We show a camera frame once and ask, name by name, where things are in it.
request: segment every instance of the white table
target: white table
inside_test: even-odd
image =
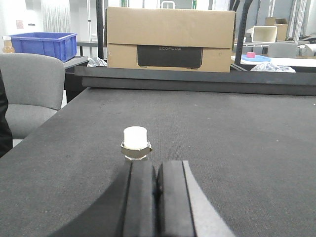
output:
[[[313,67],[316,68],[316,58],[315,59],[306,59],[306,58],[271,58],[271,63],[276,65],[285,65],[285,66],[297,66],[297,67]],[[252,62],[241,59],[241,64],[250,64],[257,65],[262,62]]]

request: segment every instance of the gray office chair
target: gray office chair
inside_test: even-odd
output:
[[[0,68],[9,101],[6,120],[13,139],[23,139],[60,108],[65,68],[53,57],[0,54]]]
[[[276,42],[268,47],[268,57],[273,58],[296,58],[297,45],[293,43]]]

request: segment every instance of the cardboard box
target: cardboard box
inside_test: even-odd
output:
[[[107,8],[108,67],[229,72],[235,12]]]
[[[255,43],[273,43],[277,37],[277,27],[275,26],[253,26],[252,42]]]
[[[265,25],[277,27],[277,40],[286,39],[288,23],[285,18],[266,17]]]

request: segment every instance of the chair backrest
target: chair backrest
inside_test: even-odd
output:
[[[0,69],[9,104],[61,108],[65,67],[60,60],[38,54],[0,54]]]
[[[273,58],[295,58],[297,45],[293,43],[276,42],[268,47],[268,56]]]

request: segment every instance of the blue tray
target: blue tray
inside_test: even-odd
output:
[[[241,56],[241,59],[249,61],[249,62],[270,62],[271,61],[271,58],[265,57],[265,56],[261,56],[261,55],[256,55],[255,58],[247,58],[247,55],[243,54]]]
[[[16,53],[35,53],[60,59],[63,62],[77,53],[76,33],[31,32],[11,35]]]

